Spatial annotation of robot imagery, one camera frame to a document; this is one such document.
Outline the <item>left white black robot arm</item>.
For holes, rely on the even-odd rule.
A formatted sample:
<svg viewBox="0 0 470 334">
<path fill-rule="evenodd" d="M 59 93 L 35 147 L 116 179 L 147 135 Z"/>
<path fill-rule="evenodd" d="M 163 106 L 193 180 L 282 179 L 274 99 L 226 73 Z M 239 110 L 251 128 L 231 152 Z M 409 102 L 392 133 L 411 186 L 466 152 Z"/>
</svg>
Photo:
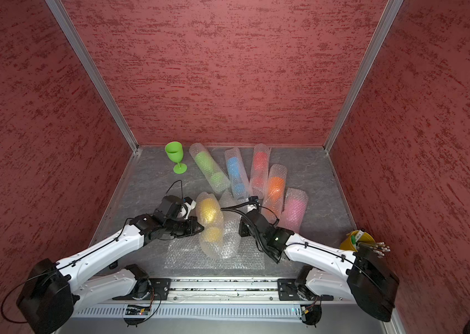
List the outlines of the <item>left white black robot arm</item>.
<svg viewBox="0 0 470 334">
<path fill-rule="evenodd" d="M 179 239 L 201 233 L 203 226 L 191 214 L 195 208 L 189 197 L 164 196 L 152 214 L 126 219 L 118 232 L 94 246 L 57 262 L 41 260 L 18 285 L 16 306 L 24 322 L 35 333 L 53 333 L 73 314 L 147 285 L 149 276 L 136 265 L 99 278 L 95 274 L 166 235 Z"/>
</svg>

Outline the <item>clear bubble wrap sheet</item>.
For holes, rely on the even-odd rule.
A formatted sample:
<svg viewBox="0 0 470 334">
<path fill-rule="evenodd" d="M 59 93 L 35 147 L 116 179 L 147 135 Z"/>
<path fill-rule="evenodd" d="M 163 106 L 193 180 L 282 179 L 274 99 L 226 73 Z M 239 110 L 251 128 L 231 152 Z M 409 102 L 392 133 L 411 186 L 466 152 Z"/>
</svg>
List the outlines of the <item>clear bubble wrap sheet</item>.
<svg viewBox="0 0 470 334">
<path fill-rule="evenodd" d="M 217 199 L 222 207 L 237 205 L 229 191 Z M 208 257 L 201 249 L 198 235 L 185 239 L 175 239 L 168 247 L 164 267 L 166 269 L 198 270 L 259 270 L 264 268 L 264 255 L 257 250 L 251 237 L 239 235 L 240 216 L 233 212 L 223 212 L 225 232 L 220 259 Z"/>
</svg>

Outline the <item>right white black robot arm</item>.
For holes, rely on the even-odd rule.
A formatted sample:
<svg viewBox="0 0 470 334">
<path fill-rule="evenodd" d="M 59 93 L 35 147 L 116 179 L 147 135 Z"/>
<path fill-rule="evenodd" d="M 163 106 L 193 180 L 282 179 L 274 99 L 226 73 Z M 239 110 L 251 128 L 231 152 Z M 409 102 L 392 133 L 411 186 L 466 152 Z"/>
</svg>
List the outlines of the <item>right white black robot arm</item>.
<svg viewBox="0 0 470 334">
<path fill-rule="evenodd" d="M 241 217 L 239 235 L 254 237 L 257 248 L 274 262 L 285 256 L 311 267 L 303 283 L 304 292 L 322 296 L 331 295 L 335 289 L 353 298 L 371 317 L 391 321 L 399 277 L 370 248 L 334 249 L 270 224 L 258 210 L 236 213 Z"/>
</svg>

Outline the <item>yellow glass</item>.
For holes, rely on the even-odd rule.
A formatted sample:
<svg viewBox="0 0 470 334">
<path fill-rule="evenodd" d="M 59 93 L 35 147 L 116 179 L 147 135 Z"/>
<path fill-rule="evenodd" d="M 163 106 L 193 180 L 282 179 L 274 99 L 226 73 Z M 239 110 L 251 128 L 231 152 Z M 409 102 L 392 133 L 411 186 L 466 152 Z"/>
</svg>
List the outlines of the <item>yellow glass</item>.
<svg viewBox="0 0 470 334">
<path fill-rule="evenodd" d="M 223 250 L 225 223 L 217 198 L 202 192 L 197 197 L 197 220 L 204 230 L 198 234 L 202 251 L 210 258 L 220 259 Z"/>
</svg>

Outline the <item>bright green wine glass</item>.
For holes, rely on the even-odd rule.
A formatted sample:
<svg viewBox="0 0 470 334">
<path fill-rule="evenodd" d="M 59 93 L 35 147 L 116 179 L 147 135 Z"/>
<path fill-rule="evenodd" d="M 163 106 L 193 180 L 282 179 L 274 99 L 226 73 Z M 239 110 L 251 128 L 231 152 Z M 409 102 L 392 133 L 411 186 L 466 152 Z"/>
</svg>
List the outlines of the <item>bright green wine glass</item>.
<svg viewBox="0 0 470 334">
<path fill-rule="evenodd" d="M 174 173 L 181 175 L 187 171 L 187 165 L 182 162 L 184 158 L 183 145 L 178 141 L 172 141 L 165 145 L 165 153 L 169 160 L 175 163 Z"/>
</svg>

